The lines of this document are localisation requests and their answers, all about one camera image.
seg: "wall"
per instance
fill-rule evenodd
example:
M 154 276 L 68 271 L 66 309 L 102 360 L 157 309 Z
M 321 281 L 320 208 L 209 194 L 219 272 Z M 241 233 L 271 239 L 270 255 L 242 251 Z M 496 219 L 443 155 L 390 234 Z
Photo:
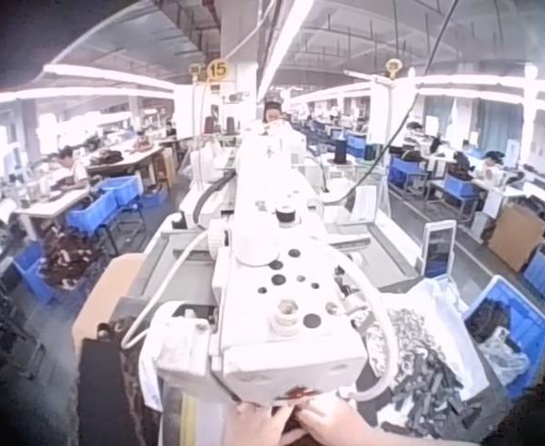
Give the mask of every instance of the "wall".
M 534 121 L 534 137 L 527 163 L 545 174 L 545 111 L 538 111 Z

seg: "industrial sewing machine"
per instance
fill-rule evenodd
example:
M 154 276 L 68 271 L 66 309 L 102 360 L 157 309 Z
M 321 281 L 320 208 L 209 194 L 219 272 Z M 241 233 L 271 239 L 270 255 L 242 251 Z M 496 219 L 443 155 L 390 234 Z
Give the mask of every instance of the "industrial sewing machine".
M 201 219 L 208 228 L 173 256 L 174 265 L 163 254 L 147 259 L 144 271 L 158 289 L 138 323 L 157 303 L 175 301 L 156 311 L 143 346 L 140 374 L 148 383 L 148 405 L 158 400 L 157 375 L 167 386 L 216 402 L 281 405 L 352 388 L 368 351 L 351 318 L 365 308 L 383 328 L 386 372 L 374 387 L 347 396 L 373 399 L 395 376 L 396 336 L 379 292 L 354 257 L 339 249 L 360 249 L 370 238 L 326 231 L 323 202 L 295 168 L 305 156 L 299 135 L 279 124 L 263 136 L 246 136 L 236 156 L 237 175 L 208 206 L 217 218 Z M 174 237 L 179 235 L 162 236 L 163 253 L 171 251 L 167 244 Z M 214 299 L 204 292 L 173 296 L 180 293 L 171 285 L 180 265 L 204 245 L 210 257 L 204 261 L 214 263 L 206 293 Z M 344 291 L 345 276 L 360 290 L 357 296 Z M 214 305 L 210 317 L 188 309 L 204 302 Z M 182 305 L 186 309 L 174 317 Z M 141 337 L 132 339 L 135 328 L 124 348 Z

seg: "gray floor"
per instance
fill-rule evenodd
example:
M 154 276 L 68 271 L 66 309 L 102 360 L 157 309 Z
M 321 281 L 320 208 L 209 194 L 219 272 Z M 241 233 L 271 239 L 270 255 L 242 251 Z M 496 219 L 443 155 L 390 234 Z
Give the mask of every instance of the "gray floor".
M 141 251 L 162 220 L 174 212 L 187 185 L 180 185 L 171 194 L 166 204 L 147 210 L 148 231 L 146 237 L 138 237 L 123 252 Z M 392 217 L 416 242 L 421 241 L 426 217 L 415 212 L 414 206 L 392 197 Z M 431 215 L 434 220 L 447 215 Z M 515 275 L 486 248 L 459 235 L 462 248 L 456 250 L 453 276 L 461 289 L 462 298 L 472 302 L 490 281 L 485 271 L 500 274 L 529 295 L 531 300 L 545 313 L 545 301 L 536 297 Z M 484 265 L 479 267 L 471 256 Z M 15 302 L 22 308 L 26 328 L 38 335 L 46 345 L 46 357 L 39 376 L 34 381 L 19 378 L 9 367 L 0 368 L 0 409 L 4 411 L 20 432 L 27 432 L 33 444 L 63 446 L 70 434 L 67 412 L 70 389 L 75 383 L 77 364 L 71 347 L 71 325 L 77 314 L 76 305 L 52 305 L 42 307 L 35 303 L 26 288 L 20 286 L 13 294 Z

